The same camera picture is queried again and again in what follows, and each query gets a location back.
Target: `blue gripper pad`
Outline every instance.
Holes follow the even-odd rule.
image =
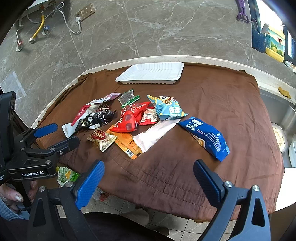
[[[210,204],[214,207],[219,207],[221,200],[224,197],[224,188],[220,177],[212,172],[202,161],[196,160],[193,164],[193,173],[198,180],[202,190],[204,191]]]
[[[34,136],[37,138],[40,138],[40,137],[46,136],[50,133],[53,133],[55,131],[57,131],[57,124],[52,123],[47,126],[43,126],[43,127],[36,129]]]
[[[91,199],[92,194],[94,193],[96,187],[101,181],[104,172],[105,165],[102,161],[99,161],[77,190],[77,197],[75,203],[79,210],[89,203],[89,200]]]

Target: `sink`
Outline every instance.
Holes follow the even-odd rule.
[[[278,124],[285,132],[288,139],[288,147],[296,134],[296,111],[294,105],[288,100],[265,90],[260,90],[261,98],[267,108],[272,123]],[[289,149],[282,153],[284,167],[292,167],[289,158]]]

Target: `gray sleeve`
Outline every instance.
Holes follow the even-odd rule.
[[[0,215],[1,217],[5,218],[8,221],[11,221],[13,219],[24,219],[22,214],[16,214],[12,210],[10,210],[9,207],[6,206],[6,204],[3,202],[1,198],[0,198]]]

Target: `yellow hose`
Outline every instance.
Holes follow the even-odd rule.
[[[34,33],[32,39],[36,38],[37,34],[39,33],[39,31],[42,29],[42,27],[44,25],[44,21],[45,21],[45,19],[44,19],[44,12],[42,11],[41,14],[42,14],[41,15],[41,24],[40,24],[39,28],[37,29],[37,31]]]

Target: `power outlet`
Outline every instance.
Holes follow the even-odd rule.
[[[89,17],[90,15],[92,15],[94,13],[94,7],[92,5],[92,3],[90,3],[89,5],[87,5],[86,7],[84,7],[83,9],[81,9],[78,13],[75,14],[75,18],[76,17],[80,17],[81,21],[86,19],[87,17]]]

